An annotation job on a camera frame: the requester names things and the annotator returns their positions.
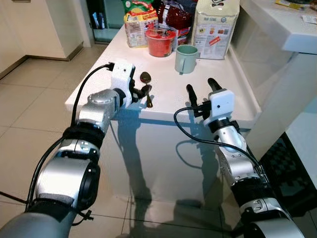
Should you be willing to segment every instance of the red lid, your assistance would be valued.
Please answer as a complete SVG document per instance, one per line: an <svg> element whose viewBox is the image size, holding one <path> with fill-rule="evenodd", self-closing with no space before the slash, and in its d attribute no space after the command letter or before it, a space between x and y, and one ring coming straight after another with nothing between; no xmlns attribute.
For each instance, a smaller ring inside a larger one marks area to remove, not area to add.
<svg viewBox="0 0 317 238"><path fill-rule="evenodd" d="M171 30L163 28L152 28L146 31L146 36L157 40L171 40L174 39L176 33Z"/></svg>

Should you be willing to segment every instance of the red plastic container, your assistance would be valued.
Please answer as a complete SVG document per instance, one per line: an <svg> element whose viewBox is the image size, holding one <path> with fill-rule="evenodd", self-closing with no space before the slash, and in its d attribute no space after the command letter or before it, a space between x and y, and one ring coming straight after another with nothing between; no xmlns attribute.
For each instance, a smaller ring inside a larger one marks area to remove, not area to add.
<svg viewBox="0 0 317 238"><path fill-rule="evenodd" d="M162 28L153 28L146 31L150 55L166 57L172 53L172 43L176 33Z"/></svg>

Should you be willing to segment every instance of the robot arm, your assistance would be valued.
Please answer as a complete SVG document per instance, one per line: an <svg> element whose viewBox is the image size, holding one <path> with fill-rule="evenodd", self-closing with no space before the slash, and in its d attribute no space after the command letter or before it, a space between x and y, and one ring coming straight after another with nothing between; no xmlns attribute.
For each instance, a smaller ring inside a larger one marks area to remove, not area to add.
<svg viewBox="0 0 317 238"><path fill-rule="evenodd" d="M110 120L120 108L137 102L152 88L134 88L134 65L110 65L111 88L88 97L76 124L65 130L59 148L41 171L36 198L25 213L0 230L1 238L65 238L77 214L92 219L90 211L81 211L94 204L97 197L100 147Z"/></svg>
<svg viewBox="0 0 317 238"><path fill-rule="evenodd" d="M247 156L247 143L238 133L238 123L230 121L234 110L233 92L222 89L212 78L208 83L213 92L201 107L197 105L191 85L187 85L187 91L196 108L194 116L203 116L204 126L210 128L214 140L240 149L218 145L215 150L221 173L240 207L244 224L241 233L245 238L303 238L289 213L277 201L262 167Z"/></svg>

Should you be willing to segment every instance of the metal spoon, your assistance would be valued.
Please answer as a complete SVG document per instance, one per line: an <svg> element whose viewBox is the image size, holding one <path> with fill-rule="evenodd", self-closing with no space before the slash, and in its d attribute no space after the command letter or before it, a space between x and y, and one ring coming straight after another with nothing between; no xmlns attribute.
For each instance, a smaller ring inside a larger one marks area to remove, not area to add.
<svg viewBox="0 0 317 238"><path fill-rule="evenodd" d="M151 81L151 76L148 72L143 72L141 73L140 80L142 83L148 84ZM148 108L153 107L153 104L149 95L147 95L147 107Z"/></svg>

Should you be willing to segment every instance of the mug handle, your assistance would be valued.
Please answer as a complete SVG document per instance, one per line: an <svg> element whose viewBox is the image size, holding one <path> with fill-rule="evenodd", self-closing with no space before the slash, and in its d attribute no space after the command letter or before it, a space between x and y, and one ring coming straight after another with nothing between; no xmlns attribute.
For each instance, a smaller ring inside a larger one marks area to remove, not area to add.
<svg viewBox="0 0 317 238"><path fill-rule="evenodd" d="M182 71L180 73L184 73L184 66L185 66L185 59L184 58L182 58L180 60L180 65L182 66Z"/></svg>

